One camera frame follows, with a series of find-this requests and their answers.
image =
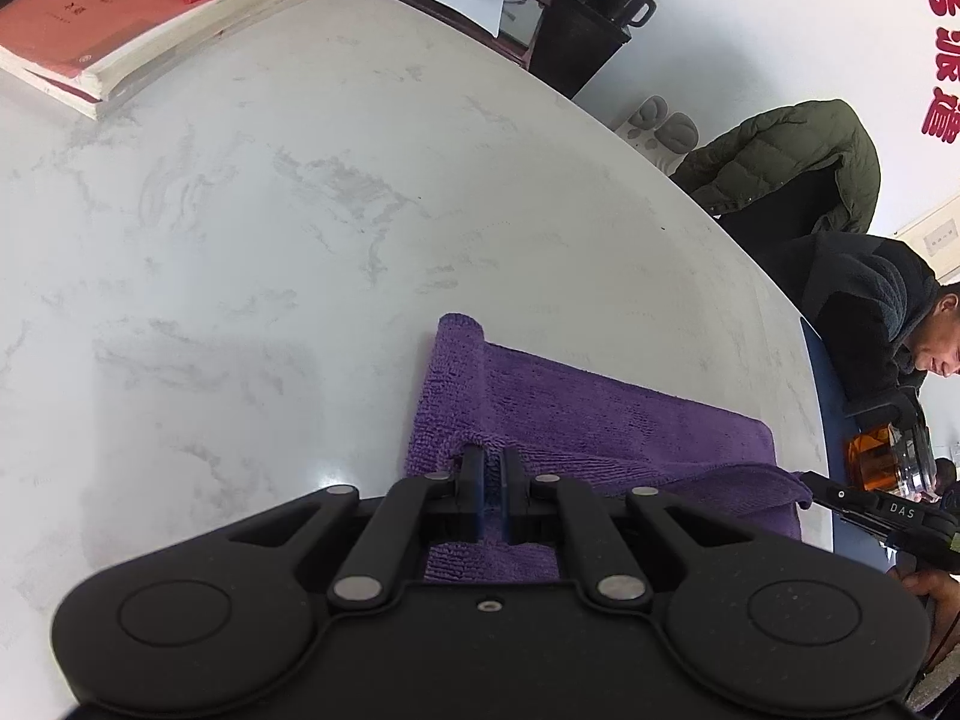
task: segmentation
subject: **blue surface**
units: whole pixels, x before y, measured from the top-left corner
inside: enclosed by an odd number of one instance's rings
[[[830,357],[827,355],[827,349],[824,348],[824,343],[805,319],[801,319],[800,323],[803,324],[803,337],[806,341],[806,350],[810,355],[810,365],[813,367],[817,399],[820,401],[820,418],[824,423],[830,478],[846,483],[844,449],[847,441],[859,431],[856,428],[856,422],[843,414],[847,399],[830,362]],[[886,571],[891,565],[887,551],[879,541],[861,531],[860,528],[843,522],[836,514],[833,515],[833,550],[837,555],[851,557],[880,571]]]

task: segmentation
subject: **white table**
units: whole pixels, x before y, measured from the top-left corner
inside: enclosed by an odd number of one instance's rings
[[[764,420],[826,473],[798,314],[613,133],[391,0],[313,0],[93,124],[0,79],[0,715],[112,562],[397,479],[441,314]],[[829,517],[805,517],[829,545]]]

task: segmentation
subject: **black mug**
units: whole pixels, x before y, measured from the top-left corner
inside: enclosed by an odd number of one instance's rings
[[[653,0],[587,0],[586,4],[617,26],[643,26],[656,10],[656,3]],[[634,17],[645,5],[646,10],[643,16],[635,19]]]

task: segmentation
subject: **thick book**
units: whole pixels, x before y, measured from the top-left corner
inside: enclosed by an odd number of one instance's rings
[[[99,119],[197,47],[300,0],[15,0],[0,69]]]

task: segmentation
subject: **glass teapot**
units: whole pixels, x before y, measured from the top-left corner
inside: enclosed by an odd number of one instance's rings
[[[916,389],[904,386],[847,405],[861,432],[847,443],[847,476],[861,490],[933,497],[936,464]]]

